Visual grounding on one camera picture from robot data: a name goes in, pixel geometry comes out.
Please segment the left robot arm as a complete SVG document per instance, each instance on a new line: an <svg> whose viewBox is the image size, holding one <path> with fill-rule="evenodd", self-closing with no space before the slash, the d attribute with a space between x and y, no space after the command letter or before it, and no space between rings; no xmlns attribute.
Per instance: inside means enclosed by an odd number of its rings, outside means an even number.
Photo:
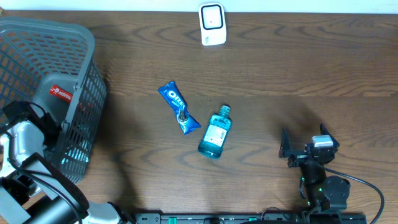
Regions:
<svg viewBox="0 0 398 224"><path fill-rule="evenodd" d="M8 223L135 223L117 205L89 202L43 155L59 134L49 113L13 101L2 110L1 217Z"/></svg>

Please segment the blue mouthwash bottle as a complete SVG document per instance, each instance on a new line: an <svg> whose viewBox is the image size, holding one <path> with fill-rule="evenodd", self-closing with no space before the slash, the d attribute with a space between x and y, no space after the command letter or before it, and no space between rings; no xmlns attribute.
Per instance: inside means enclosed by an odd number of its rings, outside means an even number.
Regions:
<svg viewBox="0 0 398 224"><path fill-rule="evenodd" d="M211 116L204 137L199 143L198 151L206 157L219 159L223 152L224 142L232 127L229 118L231 108L222 105L218 114Z"/></svg>

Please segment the blue Oreo cookie pack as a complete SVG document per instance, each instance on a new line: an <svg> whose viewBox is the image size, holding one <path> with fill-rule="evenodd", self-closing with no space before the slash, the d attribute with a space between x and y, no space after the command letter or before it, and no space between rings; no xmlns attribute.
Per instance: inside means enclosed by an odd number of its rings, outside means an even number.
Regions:
<svg viewBox="0 0 398 224"><path fill-rule="evenodd" d="M190 134L192 131L201 127L201 125L188 112L187 103L174 81L160 87L158 92L174 111L177 123L184 135Z"/></svg>

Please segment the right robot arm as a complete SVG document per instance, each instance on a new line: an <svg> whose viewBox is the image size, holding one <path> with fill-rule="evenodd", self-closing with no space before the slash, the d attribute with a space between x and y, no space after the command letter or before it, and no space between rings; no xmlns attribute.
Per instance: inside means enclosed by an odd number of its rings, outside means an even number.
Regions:
<svg viewBox="0 0 398 224"><path fill-rule="evenodd" d="M301 214L305 223L340 223L341 212L347 209L350 182L336 175L327 176L324 167L335 158L339 146L324 124L320 125L320 134L301 151L292 149L287 130L282 130L279 157L288 159L289 168L301 171L300 194L308 202Z"/></svg>

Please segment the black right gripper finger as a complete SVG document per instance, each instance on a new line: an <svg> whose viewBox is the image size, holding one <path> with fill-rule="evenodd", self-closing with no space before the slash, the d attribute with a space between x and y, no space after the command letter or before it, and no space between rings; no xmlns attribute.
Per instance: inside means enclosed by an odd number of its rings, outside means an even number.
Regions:
<svg viewBox="0 0 398 224"><path fill-rule="evenodd" d="M323 123L320 124L320 134L328 135L334 144L338 143L338 141L332 136L332 134L327 130L326 126Z"/></svg>
<svg viewBox="0 0 398 224"><path fill-rule="evenodd" d="M282 129L282 134L281 134L281 144L280 144L280 153L290 153L292 151L291 146L290 146L290 141L289 137L287 134L287 130L285 128Z"/></svg>

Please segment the red Nescafe coffee stick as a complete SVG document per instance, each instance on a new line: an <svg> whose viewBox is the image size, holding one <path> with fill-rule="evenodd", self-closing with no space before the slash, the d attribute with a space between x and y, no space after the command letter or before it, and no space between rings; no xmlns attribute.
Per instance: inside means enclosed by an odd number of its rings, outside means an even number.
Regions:
<svg viewBox="0 0 398 224"><path fill-rule="evenodd" d="M58 85L53 85L49 91L49 93L53 96L56 96L57 98L60 98L61 100L71 103L73 95L63 88L59 87Z"/></svg>

